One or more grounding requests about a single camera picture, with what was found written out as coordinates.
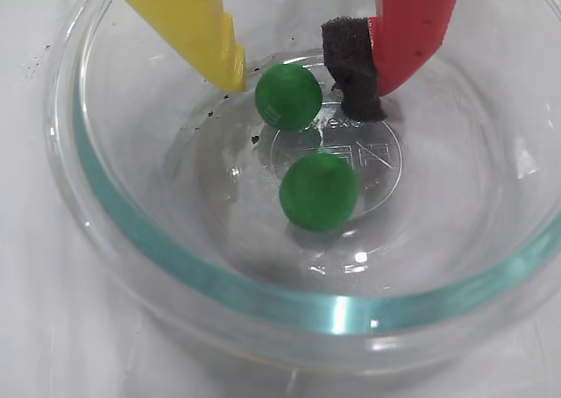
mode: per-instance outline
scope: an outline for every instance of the green sphere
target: green sphere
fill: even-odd
[[[336,229],[352,215],[358,199],[352,167],[328,153],[299,159],[280,184],[280,205],[288,219],[309,231]]]
[[[271,126],[285,131],[308,127],[322,108],[323,94],[308,69],[294,63],[269,68],[255,89],[257,111]]]

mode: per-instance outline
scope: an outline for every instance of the red plastic tong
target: red plastic tong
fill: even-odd
[[[398,89],[442,45],[457,0],[376,0],[369,18],[379,95]]]

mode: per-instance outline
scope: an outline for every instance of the clear glass bowl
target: clear glass bowl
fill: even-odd
[[[323,22],[373,15],[373,0],[224,3],[245,93],[208,84],[122,0],[81,0],[53,54],[53,170],[142,302],[248,357],[365,373],[468,350],[556,291],[561,0],[458,0],[441,50],[383,99],[383,124],[341,113],[320,50]],[[255,110],[280,61],[322,85],[307,131]],[[360,182],[352,219],[324,234],[278,201],[319,147]]]

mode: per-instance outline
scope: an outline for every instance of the white surface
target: white surface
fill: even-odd
[[[73,2],[0,0],[0,396],[561,396],[561,297],[471,356],[369,380],[241,362],[140,309],[96,264],[46,162],[46,46]]]

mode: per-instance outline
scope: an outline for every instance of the bowl rim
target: bowl rim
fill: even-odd
[[[362,340],[364,337],[387,338],[427,325],[447,323],[479,311],[491,302],[499,302],[505,293],[514,290],[525,296],[523,305],[532,310],[557,290],[553,282],[543,282],[543,277],[550,273],[543,269],[559,260],[553,258],[561,246],[561,213],[518,252],[482,273],[426,293],[388,298],[324,295],[266,285],[235,275],[184,250],[119,191],[89,137],[83,102],[85,70],[96,27],[111,1],[103,0],[97,6],[90,27],[82,35],[76,33],[76,24],[84,19],[86,11],[91,12],[89,8],[94,0],[78,2],[64,27],[61,41],[53,50],[46,93],[46,140],[55,178],[80,226],[102,252],[107,252],[108,246],[100,233],[93,230],[91,222],[95,219],[82,200],[89,189],[95,196],[90,199],[95,199],[120,235],[159,269],[199,295],[236,314],[282,329],[341,338],[362,336]],[[561,17],[561,0],[546,2]],[[68,46],[72,38],[79,38],[79,46],[75,47],[74,57],[69,58]],[[70,82],[61,76],[64,62],[72,62]],[[72,104],[68,117],[59,110],[61,92],[65,89],[71,91],[66,93]],[[72,146],[61,140],[64,125],[74,141]],[[79,177],[68,171],[67,160],[71,156],[81,168]],[[524,294],[536,286],[541,286],[539,294],[535,291],[532,295]],[[517,314],[505,318],[501,327],[520,317]]]

